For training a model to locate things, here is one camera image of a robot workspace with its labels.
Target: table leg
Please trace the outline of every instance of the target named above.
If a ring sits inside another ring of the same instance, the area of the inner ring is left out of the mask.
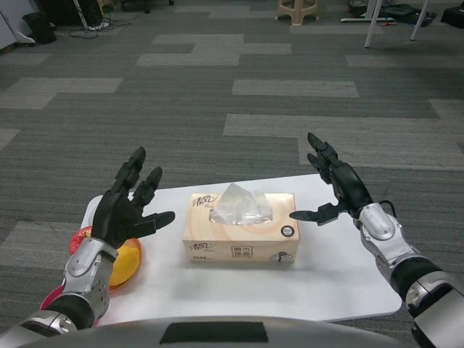
[[[415,24],[413,34],[411,35],[411,41],[414,41],[415,34],[418,32],[419,28],[422,25],[423,18],[426,16],[426,13],[427,13],[427,6],[428,6],[429,1],[430,0],[426,0],[426,2],[424,2],[423,4],[422,11],[420,11],[418,22]]]
[[[295,3],[294,3],[294,15],[291,18],[291,24],[292,25],[301,25],[301,24],[303,24],[302,9],[303,9],[303,0],[295,0]]]
[[[380,8],[382,7],[382,2],[384,2],[384,0],[377,0],[376,2],[376,8],[374,9],[372,20],[370,21],[370,25],[369,25],[368,36],[367,38],[365,38],[364,47],[366,49],[369,48],[370,41],[372,40],[372,35],[374,34],[374,30],[376,29],[377,18],[378,18],[378,14],[380,13]]]

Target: tissue box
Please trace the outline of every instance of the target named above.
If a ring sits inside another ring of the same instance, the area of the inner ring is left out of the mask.
[[[273,219],[254,225],[210,221],[220,194],[194,194],[188,209],[183,243],[191,261],[293,262],[299,243],[293,194],[266,194]]]

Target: black panel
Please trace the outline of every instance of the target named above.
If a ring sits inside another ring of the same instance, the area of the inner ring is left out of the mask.
[[[170,324],[160,344],[181,342],[268,342],[263,323],[200,322]]]

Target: white pole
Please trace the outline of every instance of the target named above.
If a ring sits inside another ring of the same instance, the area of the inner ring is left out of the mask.
[[[415,34],[418,32],[419,28],[422,25],[423,18],[426,16],[426,13],[427,13],[427,6],[428,6],[429,1],[430,0],[426,0],[426,2],[423,3],[422,11],[420,11],[418,22],[415,24],[413,34],[411,35],[411,41],[414,41]]]
[[[366,49],[368,49],[370,46],[370,41],[372,40],[372,35],[374,34],[374,30],[376,29],[378,14],[380,13],[380,8],[382,7],[383,2],[384,0],[377,0],[376,2],[376,8],[374,9],[372,20],[370,21],[369,25],[368,37],[365,38],[364,47]]]
[[[78,11],[78,15],[80,18],[80,21],[82,22],[82,25],[85,29],[88,29],[88,25],[86,22],[86,19],[84,18],[84,14],[82,13],[82,9],[80,8],[79,1],[78,0],[73,0],[74,1],[74,6],[75,9]]]

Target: black cable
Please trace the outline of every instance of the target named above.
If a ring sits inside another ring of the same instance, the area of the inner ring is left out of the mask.
[[[393,203],[391,203],[388,199],[379,201],[379,204],[388,204],[390,206],[391,213],[393,214],[394,218],[397,217],[397,211],[394,209]]]
[[[85,19],[85,17],[83,16],[83,13],[82,13],[82,9],[78,9],[78,8],[76,8],[76,9],[78,11],[80,21],[82,22],[82,19],[83,18]],[[109,31],[111,31],[113,29],[120,28],[120,27],[122,27],[124,25],[131,25],[132,23],[135,23],[135,22],[136,21],[118,23],[118,22],[114,21],[111,18],[111,13],[109,13],[109,17],[102,17],[101,18],[101,24],[100,24],[100,25],[102,25],[102,23],[106,23],[106,24],[108,24],[107,26],[103,26],[103,28],[95,29],[95,30],[89,30],[89,29],[84,28],[84,27],[82,27],[79,30],[70,30],[69,31],[69,36],[72,37],[72,38],[83,38],[85,40],[92,40],[94,38],[98,38],[99,33],[107,33],[107,32],[109,32]],[[85,37],[85,36],[78,35],[79,33],[81,33],[81,34],[94,33],[95,35],[90,36],[90,37]]]

